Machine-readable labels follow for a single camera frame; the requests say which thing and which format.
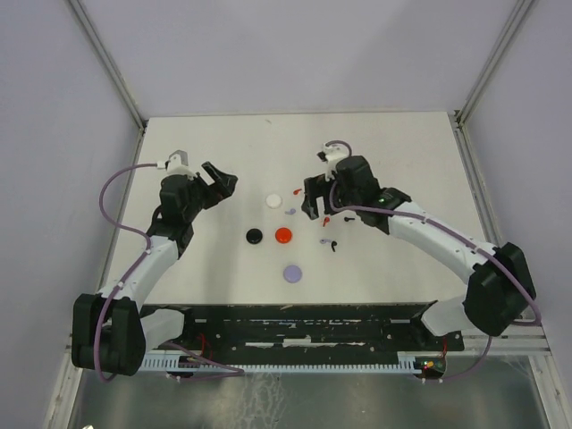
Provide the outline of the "red charging case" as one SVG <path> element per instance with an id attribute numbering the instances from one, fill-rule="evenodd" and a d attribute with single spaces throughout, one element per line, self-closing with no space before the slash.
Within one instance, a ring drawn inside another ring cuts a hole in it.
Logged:
<path id="1" fill-rule="evenodd" d="M 274 237 L 279 243 L 287 244 L 291 242 L 293 234 L 289 228 L 281 227 L 275 231 Z"/>

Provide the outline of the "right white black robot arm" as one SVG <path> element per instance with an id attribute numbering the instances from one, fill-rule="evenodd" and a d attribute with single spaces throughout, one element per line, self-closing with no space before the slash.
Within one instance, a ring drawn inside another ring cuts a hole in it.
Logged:
<path id="1" fill-rule="evenodd" d="M 442 336 L 470 328 L 498 337 L 527 309 L 536 311 L 536 291 L 526 257 L 517 245 L 471 238 L 429 215 L 406 193 L 383 188 L 363 156 L 318 152 L 324 173 L 304 180 L 302 211 L 352 211 L 362 223 L 424 251 L 466 285 L 465 295 L 426 305 L 410 327 L 410 339 L 431 349 Z"/>

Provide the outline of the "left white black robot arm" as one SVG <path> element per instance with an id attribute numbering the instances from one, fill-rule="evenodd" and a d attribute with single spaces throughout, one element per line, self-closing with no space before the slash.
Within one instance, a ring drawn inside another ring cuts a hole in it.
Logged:
<path id="1" fill-rule="evenodd" d="M 115 282 L 94 294 L 79 295 L 72 308 L 71 361 L 93 370 L 103 383 L 138 372 L 148 351 L 170 341 L 177 348 L 192 346 L 197 326 L 177 310 L 159 309 L 142 316 L 140 310 L 161 277 L 184 254 L 198 214 L 231 197 L 237 176 L 202 164 L 212 179 L 206 183 L 183 162 L 170 159 L 159 190 L 160 203 L 146 231 L 116 223 L 115 227 L 143 238 L 138 258 Z"/>

